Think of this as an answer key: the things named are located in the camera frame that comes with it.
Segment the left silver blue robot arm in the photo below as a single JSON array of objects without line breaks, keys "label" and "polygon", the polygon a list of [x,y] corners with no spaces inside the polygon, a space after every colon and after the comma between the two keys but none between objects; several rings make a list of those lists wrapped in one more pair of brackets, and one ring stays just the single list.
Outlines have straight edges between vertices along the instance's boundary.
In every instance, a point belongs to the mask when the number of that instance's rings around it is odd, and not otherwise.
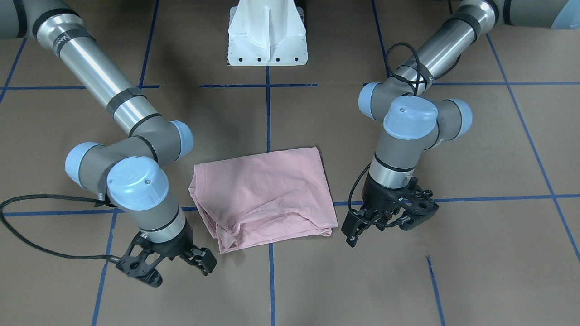
[{"label": "left silver blue robot arm", "polygon": [[579,27],[577,0],[462,0],[456,12],[419,49],[396,43],[412,57],[383,83],[369,83],[358,97],[364,115],[382,123],[374,157],[361,173],[362,206],[348,209],[341,227],[354,247],[370,226],[410,230],[429,220],[439,206],[431,190],[418,185],[414,171],[424,151],[466,134],[473,123],[469,105],[459,99],[423,97],[435,80],[497,25],[570,30]]}]

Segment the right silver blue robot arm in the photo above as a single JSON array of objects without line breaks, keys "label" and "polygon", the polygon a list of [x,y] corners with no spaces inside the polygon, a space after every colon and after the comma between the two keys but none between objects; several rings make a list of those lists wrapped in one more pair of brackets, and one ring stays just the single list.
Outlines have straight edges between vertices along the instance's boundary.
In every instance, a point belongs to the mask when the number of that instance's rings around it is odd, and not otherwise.
[{"label": "right silver blue robot arm", "polygon": [[2,216],[5,227],[37,250],[66,259],[107,260],[127,276],[152,287],[162,284],[156,267],[164,259],[179,257],[204,275],[213,272],[215,256],[209,249],[194,245],[193,231],[162,170],[190,153],[194,146],[190,128],[162,117],[141,87],[129,80],[97,44],[79,14],[62,0],[3,0],[1,38],[35,40],[49,50],[126,134],[108,146],[78,144],[66,157],[67,176],[95,194],[95,199],[33,194],[8,199],[1,208],[33,199],[90,202],[122,209],[136,222],[139,233],[122,257],[75,256],[32,243]]}]

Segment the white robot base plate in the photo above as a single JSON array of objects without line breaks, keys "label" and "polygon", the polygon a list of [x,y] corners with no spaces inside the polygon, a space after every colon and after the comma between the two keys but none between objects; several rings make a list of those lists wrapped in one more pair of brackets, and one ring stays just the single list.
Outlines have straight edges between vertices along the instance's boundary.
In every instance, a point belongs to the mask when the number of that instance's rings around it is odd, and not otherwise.
[{"label": "white robot base plate", "polygon": [[240,0],[229,10],[227,63],[306,65],[306,26],[304,0]]}]

